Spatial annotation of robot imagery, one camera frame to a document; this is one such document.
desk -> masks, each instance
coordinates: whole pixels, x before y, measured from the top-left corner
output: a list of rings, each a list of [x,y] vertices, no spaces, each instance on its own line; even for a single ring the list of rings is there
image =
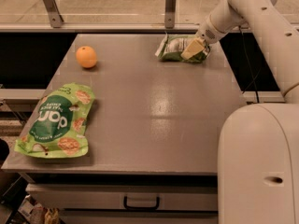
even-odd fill
[[[80,175],[80,185],[85,175],[216,176],[221,127],[245,100],[219,43],[202,64],[161,63],[154,53],[163,37],[78,35],[46,94],[69,82],[92,87],[88,154],[43,160],[11,150],[4,169],[22,173],[33,185],[47,183],[40,179],[44,174],[69,180]],[[95,49],[96,67],[77,64],[81,46]]]

floor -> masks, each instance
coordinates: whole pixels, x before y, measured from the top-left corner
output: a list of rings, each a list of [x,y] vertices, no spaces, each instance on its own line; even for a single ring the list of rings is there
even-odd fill
[[[177,0],[176,23],[199,23],[220,0]],[[56,0],[69,23],[160,24],[164,0]],[[277,10],[291,23],[299,23],[299,0],[278,0]],[[42,0],[0,0],[0,27],[7,23],[48,23]],[[0,112],[6,111],[0,106]],[[13,146],[22,126],[15,119],[0,119],[0,138]]]

black handle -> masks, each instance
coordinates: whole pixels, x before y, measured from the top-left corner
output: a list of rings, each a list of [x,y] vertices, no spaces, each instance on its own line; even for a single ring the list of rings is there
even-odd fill
[[[130,210],[130,211],[155,211],[159,208],[160,205],[160,198],[156,198],[156,204],[154,206],[150,207],[142,207],[142,206],[130,206],[128,205],[128,197],[125,196],[123,198],[123,206],[125,209]]]

metal post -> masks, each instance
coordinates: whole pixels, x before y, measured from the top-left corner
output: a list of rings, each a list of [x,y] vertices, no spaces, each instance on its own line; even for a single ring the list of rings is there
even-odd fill
[[[55,0],[43,0],[49,15],[51,27],[61,27],[64,23],[62,15],[59,13]]]
[[[165,28],[175,27],[177,0],[165,0]]]

orange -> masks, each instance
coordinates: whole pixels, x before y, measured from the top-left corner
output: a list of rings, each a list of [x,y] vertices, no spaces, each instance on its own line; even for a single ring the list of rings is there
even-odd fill
[[[76,51],[77,62],[84,68],[92,68],[96,65],[97,57],[93,48],[89,46],[80,47]]]

